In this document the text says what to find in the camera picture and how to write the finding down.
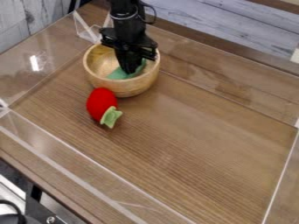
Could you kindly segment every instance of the green object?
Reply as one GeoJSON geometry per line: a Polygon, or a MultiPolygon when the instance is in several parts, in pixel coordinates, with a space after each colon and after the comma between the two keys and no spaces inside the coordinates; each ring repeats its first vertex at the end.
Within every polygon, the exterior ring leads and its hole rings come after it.
{"type": "Polygon", "coordinates": [[[124,72],[124,70],[121,69],[121,67],[119,67],[107,77],[111,80],[127,80],[127,79],[132,79],[132,78],[135,78],[140,74],[140,72],[143,71],[144,68],[145,68],[145,59],[143,59],[141,66],[135,70],[133,73],[127,74],[124,72]]]}
{"type": "Polygon", "coordinates": [[[113,129],[116,120],[121,115],[123,112],[117,111],[116,107],[109,107],[100,119],[100,124],[105,124],[111,129],[113,129]]]}

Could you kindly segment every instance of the toy strawberry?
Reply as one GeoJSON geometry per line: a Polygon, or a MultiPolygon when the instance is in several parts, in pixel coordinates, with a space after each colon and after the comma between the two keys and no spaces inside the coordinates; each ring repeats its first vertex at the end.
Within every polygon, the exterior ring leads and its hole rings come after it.
{"type": "Polygon", "coordinates": [[[100,87],[92,91],[87,109],[91,117],[100,124],[105,124],[111,129],[115,127],[116,120],[123,112],[117,111],[117,98],[108,89],[100,87]]]}

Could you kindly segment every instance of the wooden bowl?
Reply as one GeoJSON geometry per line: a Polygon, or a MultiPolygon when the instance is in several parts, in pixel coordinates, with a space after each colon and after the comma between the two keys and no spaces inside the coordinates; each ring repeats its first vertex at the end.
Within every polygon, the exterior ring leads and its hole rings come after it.
{"type": "Polygon", "coordinates": [[[141,94],[153,84],[160,66],[160,53],[156,61],[145,62],[144,70],[132,79],[111,80],[107,76],[119,67],[113,49],[93,45],[85,52],[83,65],[87,70],[88,80],[95,88],[108,88],[116,97],[129,97],[141,94]]]}

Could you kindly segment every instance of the robotic arm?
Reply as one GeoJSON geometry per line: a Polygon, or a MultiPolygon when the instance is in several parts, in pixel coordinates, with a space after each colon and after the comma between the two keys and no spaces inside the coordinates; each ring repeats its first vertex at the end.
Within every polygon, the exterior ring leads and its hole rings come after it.
{"type": "Polygon", "coordinates": [[[156,42],[145,35],[145,7],[153,9],[141,0],[108,0],[109,16],[113,28],[103,28],[101,44],[115,49],[119,65],[127,74],[132,74],[143,59],[155,60],[156,42]]]}

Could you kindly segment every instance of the red felt toy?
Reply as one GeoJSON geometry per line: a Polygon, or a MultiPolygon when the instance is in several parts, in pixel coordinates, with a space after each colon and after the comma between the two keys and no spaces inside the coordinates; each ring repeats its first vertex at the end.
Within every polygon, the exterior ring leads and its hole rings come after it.
{"type": "Polygon", "coordinates": [[[117,118],[123,115],[123,112],[117,111],[117,98],[103,87],[92,91],[88,97],[87,110],[91,117],[111,129],[115,127],[117,118]]]}

